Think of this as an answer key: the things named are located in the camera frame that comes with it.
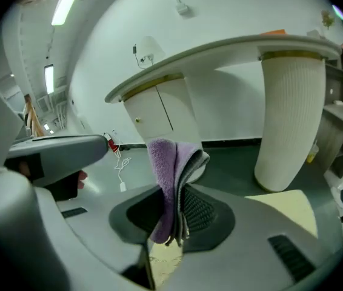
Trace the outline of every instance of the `cabinet door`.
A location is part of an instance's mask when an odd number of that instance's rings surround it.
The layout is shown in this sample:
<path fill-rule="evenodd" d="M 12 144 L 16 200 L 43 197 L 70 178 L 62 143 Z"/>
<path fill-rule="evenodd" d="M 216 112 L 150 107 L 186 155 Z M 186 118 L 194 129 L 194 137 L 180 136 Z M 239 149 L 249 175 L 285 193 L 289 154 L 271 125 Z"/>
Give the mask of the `cabinet door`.
<path fill-rule="evenodd" d="M 144 140 L 173 131 L 156 87 L 126 100 L 124 107 Z"/>

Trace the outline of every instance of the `black baseboard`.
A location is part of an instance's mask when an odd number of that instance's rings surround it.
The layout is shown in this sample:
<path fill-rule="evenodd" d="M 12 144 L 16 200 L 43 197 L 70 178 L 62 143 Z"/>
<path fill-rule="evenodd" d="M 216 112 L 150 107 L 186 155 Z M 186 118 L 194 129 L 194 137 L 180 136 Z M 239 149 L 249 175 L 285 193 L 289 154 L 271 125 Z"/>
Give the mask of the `black baseboard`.
<path fill-rule="evenodd" d="M 203 141 L 202 147 L 205 149 L 211 148 L 230 148 L 230 147 L 245 147 L 245 146 L 258 146 L 262 142 L 262 138 L 252 139 L 237 139 L 237 140 L 214 140 L 214 141 Z M 136 144 L 121 144 L 120 151 L 130 149 L 145 149 L 144 143 Z"/>

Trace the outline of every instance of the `fluorescent light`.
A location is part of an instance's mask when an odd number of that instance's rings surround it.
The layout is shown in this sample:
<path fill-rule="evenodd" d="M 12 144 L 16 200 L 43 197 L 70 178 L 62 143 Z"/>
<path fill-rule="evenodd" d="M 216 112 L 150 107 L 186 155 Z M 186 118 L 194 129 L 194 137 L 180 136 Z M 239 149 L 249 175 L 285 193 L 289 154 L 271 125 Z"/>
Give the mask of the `fluorescent light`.
<path fill-rule="evenodd" d="M 335 11 L 336 15 L 343 20 L 343 12 L 335 5 L 332 6 L 333 10 Z"/>
<path fill-rule="evenodd" d="M 47 65 L 45 67 L 45 85 L 46 85 L 46 92 L 51 94 L 55 91 L 55 87 L 53 85 L 53 65 Z"/>
<path fill-rule="evenodd" d="M 75 0 L 59 0 L 52 19 L 52 26 L 64 25 Z"/>

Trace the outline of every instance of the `white cylindrical pillar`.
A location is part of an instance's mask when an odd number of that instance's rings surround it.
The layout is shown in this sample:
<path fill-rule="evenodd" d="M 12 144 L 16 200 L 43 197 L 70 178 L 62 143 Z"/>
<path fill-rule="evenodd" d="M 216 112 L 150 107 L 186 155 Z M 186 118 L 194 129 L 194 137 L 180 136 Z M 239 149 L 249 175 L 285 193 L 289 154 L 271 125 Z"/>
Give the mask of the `white cylindrical pillar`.
<path fill-rule="evenodd" d="M 265 119 L 255 165 L 259 185 L 285 190 L 315 140 L 325 99 L 325 64 L 319 54 L 270 52 L 262 57 Z"/>

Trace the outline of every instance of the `towel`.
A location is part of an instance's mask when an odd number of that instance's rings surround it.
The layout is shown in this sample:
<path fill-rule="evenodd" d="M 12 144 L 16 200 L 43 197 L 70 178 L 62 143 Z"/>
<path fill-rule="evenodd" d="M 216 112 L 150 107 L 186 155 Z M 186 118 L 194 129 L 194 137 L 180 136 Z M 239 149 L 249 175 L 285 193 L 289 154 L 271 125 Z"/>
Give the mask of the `towel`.
<path fill-rule="evenodd" d="M 150 238 L 158 244 L 167 242 L 167 246 L 176 239 L 180 246 L 188 235 L 181 190 L 191 174 L 208 163 L 209 155 L 196 144 L 167 139 L 152 140 L 147 147 L 157 183 L 164 192 L 164 214 Z"/>

